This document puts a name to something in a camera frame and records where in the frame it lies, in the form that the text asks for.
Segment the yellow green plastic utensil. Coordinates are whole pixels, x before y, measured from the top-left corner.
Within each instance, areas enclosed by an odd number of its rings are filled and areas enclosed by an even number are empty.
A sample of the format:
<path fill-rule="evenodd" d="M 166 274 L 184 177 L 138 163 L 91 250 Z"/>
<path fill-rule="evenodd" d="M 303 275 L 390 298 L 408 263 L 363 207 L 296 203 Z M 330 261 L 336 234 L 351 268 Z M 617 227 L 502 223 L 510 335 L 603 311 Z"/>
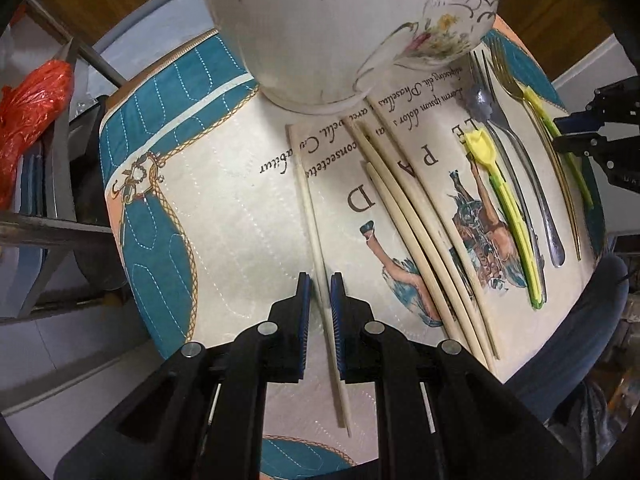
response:
<path fill-rule="evenodd" d="M 544 130 L 546 130 L 550 139 L 559 139 L 561 136 L 560 130 L 542 106 L 542 102 L 538 94 L 529 86 L 525 86 L 523 89 L 523 96 L 525 102 L 532 108 L 534 114 L 544 125 Z M 564 154 L 563 157 L 565 158 L 567 165 L 570 167 L 570 172 L 572 173 L 574 181 L 579 188 L 580 194 L 582 194 L 582 199 L 584 200 L 586 207 L 588 209 L 592 209 L 594 201 L 587 182 L 582 175 L 582 166 L 580 166 L 580 163 L 577 161 L 577 157 L 572 154 Z"/>

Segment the gold metal fork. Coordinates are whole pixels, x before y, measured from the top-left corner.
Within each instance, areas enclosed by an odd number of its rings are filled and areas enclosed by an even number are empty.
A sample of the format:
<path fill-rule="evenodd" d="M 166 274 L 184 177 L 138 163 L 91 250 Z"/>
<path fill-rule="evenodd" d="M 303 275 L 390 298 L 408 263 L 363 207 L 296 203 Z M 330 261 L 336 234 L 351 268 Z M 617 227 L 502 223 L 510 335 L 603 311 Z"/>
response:
<path fill-rule="evenodd" d="M 547 153 L 549 162 L 553 168 L 556 180 L 558 180 L 565 209 L 570 220 L 570 229 L 572 230 L 572 237 L 576 252 L 577 260 L 582 260 L 582 245 L 580 244 L 578 224 L 576 218 L 576 210 L 570 187 L 568 186 L 564 169 L 559 161 L 559 157 L 552 153 L 552 145 L 550 142 L 550 136 L 547 133 L 547 129 L 544 126 L 544 122 L 538 116 L 536 110 L 532 104 L 525 99 L 523 89 L 518 85 L 515 78 L 512 76 L 508 66 L 506 66 L 506 52 L 504 47 L 498 38 L 491 37 L 488 39 L 488 47 L 491 54 L 491 67 L 494 70 L 494 74 L 497 80 L 502 85 L 504 91 L 515 101 L 520 102 L 527 115 L 532 120 L 533 125 L 536 128 L 541 144 L 544 146 L 544 150 Z"/>

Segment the flower-head metal spoon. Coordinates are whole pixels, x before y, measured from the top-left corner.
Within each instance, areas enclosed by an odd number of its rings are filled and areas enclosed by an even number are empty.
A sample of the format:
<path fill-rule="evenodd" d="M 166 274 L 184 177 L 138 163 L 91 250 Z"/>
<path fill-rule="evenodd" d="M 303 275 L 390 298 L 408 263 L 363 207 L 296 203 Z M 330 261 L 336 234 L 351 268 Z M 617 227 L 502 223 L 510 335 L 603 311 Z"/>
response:
<path fill-rule="evenodd" d="M 542 302 L 545 303 L 546 296 L 546 284 L 544 284 L 544 268 L 539 265 L 540 263 L 540 253 L 537 245 L 537 235 L 533 228 L 532 219 L 528 213 L 528 209 L 526 206 L 526 200 L 524 200 L 524 195 L 520 184 L 518 183 L 518 176 L 516 175 L 514 168 L 510 162 L 509 156 L 506 154 L 506 150 L 501 142 L 500 136 L 496 133 L 494 126 L 489 120 L 489 112 L 490 108 L 488 106 L 487 96 L 484 95 L 484 91 L 480 88 L 480 84 L 474 82 L 471 84 L 471 87 L 468 90 L 463 92 L 463 99 L 466 110 L 470 114 L 470 116 L 476 120 L 477 122 L 481 122 L 483 124 L 483 129 L 485 129 L 491 139 L 494 141 L 496 149 L 497 149 L 497 165 L 501 171 L 502 176 L 508 182 L 514 196 L 516 203 L 518 204 L 518 209 L 523 216 L 523 219 L 527 226 L 527 231 L 530 239 L 530 244 L 532 244 L 534 258 L 537 263 L 539 278 L 541 281 L 542 287 Z"/>

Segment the yellow plastic spoon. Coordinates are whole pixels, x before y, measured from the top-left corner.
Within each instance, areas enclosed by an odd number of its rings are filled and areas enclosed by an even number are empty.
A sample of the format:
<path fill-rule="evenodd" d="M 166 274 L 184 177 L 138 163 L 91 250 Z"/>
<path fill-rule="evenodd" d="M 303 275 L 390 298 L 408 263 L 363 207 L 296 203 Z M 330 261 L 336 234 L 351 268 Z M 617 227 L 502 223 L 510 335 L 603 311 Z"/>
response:
<path fill-rule="evenodd" d="M 506 223 L 513 235 L 518 248 L 521 264 L 527 281 L 529 301 L 535 310 L 542 305 L 542 287 L 539 278 L 537 263 L 534 258 L 532 244 L 515 196 L 502 176 L 497 165 L 497 149 L 489 133 L 483 129 L 476 129 L 463 135 L 463 143 L 476 162 L 485 167 L 489 174 L 489 181 L 502 206 Z"/>

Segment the dark blue trouser leg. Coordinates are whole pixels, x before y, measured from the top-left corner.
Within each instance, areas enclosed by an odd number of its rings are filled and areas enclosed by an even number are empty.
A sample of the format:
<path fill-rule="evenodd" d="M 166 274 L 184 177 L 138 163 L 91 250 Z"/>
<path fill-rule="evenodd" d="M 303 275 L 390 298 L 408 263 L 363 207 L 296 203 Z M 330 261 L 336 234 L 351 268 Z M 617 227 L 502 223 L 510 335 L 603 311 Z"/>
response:
<path fill-rule="evenodd" d="M 507 382 L 541 422 L 588 375 L 612 338 L 628 297 L 628 266 L 603 256 L 579 298 L 550 339 Z"/>

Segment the printed quilted placemat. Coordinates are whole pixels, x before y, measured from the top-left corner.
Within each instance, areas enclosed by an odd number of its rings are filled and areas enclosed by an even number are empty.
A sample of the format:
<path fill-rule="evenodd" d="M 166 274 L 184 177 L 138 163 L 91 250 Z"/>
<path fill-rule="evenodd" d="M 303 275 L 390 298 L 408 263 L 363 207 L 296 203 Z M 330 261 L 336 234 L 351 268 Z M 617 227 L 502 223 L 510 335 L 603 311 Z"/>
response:
<path fill-rule="evenodd" d="M 529 303 L 517 258 L 498 254 L 500 236 L 480 221 L 499 208 L 488 175 L 470 165 L 462 134 L 475 128 L 462 96 L 465 60 L 424 72 L 393 67 L 355 122 L 394 126 L 395 143 L 418 174 L 458 255 L 470 260 L 499 339 L 496 374 L 509 378 L 546 342 L 586 286 L 605 239 L 600 204 L 578 206 L 582 260 L 553 168 L 520 103 L 500 104 L 536 168 L 566 250 L 544 268 L 548 299 Z M 134 299 L 158 352 L 185 342 L 225 344 L 262 322 L 314 268 L 298 195 L 292 125 L 302 151 L 326 270 L 380 321 L 434 346 L 445 337 L 394 295 L 360 226 L 373 220 L 392 258 L 409 258 L 336 116 L 282 110 L 224 44 L 206 32 L 162 58 L 113 96 L 100 127 L 100 159 L 111 226 Z"/>

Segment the metal shelf rack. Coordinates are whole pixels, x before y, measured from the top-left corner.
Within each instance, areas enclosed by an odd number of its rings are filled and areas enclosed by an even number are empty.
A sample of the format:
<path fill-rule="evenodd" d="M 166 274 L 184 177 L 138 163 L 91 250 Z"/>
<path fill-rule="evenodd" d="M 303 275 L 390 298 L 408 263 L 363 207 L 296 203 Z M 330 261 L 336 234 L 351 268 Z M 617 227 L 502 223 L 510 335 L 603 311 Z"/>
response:
<path fill-rule="evenodd" d="M 123 289 L 107 223 L 99 156 L 105 96 L 67 105 L 17 164 L 13 202 L 1 216 L 1 317 L 48 304 L 79 306 Z"/>

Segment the white ceramic utensil holder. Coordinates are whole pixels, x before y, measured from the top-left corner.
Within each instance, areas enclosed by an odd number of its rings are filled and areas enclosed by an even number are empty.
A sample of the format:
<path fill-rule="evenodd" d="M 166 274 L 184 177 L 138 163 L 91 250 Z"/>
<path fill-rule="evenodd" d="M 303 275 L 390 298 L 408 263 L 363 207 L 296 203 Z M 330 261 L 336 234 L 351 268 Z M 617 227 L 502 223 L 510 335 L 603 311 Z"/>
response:
<path fill-rule="evenodd" d="M 394 65 L 446 66 L 469 53 L 495 23 L 499 0 L 395 0 L 338 16 L 350 0 L 205 0 L 230 50 L 277 106 L 335 114 L 363 99 Z"/>

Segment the red plastic bag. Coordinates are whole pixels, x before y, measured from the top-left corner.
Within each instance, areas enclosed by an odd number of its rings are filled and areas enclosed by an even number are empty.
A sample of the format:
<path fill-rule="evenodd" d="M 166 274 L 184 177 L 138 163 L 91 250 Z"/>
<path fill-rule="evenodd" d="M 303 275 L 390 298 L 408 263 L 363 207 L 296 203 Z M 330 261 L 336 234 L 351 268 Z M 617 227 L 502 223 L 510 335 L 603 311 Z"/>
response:
<path fill-rule="evenodd" d="M 15 88 L 4 86 L 1 97 L 2 210 L 11 206 L 20 158 L 70 104 L 74 69 L 50 60 L 30 72 Z"/>

